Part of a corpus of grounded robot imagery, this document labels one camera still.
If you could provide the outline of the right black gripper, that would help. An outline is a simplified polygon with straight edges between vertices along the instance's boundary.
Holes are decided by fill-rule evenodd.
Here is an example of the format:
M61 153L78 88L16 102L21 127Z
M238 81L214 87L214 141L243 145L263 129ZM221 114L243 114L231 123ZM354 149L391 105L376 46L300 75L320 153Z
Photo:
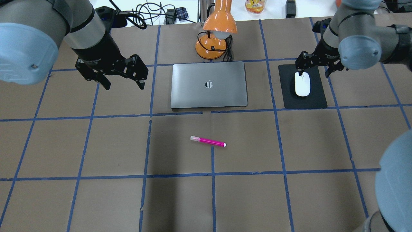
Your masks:
M320 33L321 39L312 54L302 51L295 61L295 67L298 70L298 75L303 75L305 70L317 66L328 66L325 71L325 77L329 78L333 72L347 69L340 61L340 55L337 48L328 45L323 36L327 31L331 18L318 20L312 26L312 31Z

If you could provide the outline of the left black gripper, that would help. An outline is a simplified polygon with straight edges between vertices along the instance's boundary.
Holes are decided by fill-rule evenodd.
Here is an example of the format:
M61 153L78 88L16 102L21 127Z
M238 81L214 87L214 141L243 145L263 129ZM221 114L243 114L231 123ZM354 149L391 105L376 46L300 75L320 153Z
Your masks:
M111 82L105 75L120 75L133 80L144 90L148 68L137 54L125 58L112 36L105 32L102 39L90 48L72 48L78 56L75 67L86 81L100 83L106 90Z

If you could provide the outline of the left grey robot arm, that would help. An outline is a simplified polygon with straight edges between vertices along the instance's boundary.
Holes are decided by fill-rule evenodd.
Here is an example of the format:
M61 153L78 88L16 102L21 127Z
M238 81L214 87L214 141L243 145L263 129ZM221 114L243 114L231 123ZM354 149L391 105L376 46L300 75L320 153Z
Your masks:
M108 75L119 75L144 89L148 68L133 54L122 56L110 31L124 27L131 12L117 6L97 9L88 0L2 0L0 79L19 85L41 82L65 42L78 56L75 68L86 81L109 90Z

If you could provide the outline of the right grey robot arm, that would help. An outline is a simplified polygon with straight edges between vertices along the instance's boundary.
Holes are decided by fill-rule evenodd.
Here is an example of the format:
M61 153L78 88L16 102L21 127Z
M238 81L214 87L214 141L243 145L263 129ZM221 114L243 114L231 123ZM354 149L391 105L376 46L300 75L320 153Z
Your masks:
M333 18L318 22L321 39L313 53L301 52L295 62L295 83L308 80L306 69L327 66L326 77L343 69L368 69L378 62L411 69L411 27L377 26L379 0L343 0ZM386 149L375 175L378 211L356 232L410 232L412 211L412 134L406 131Z

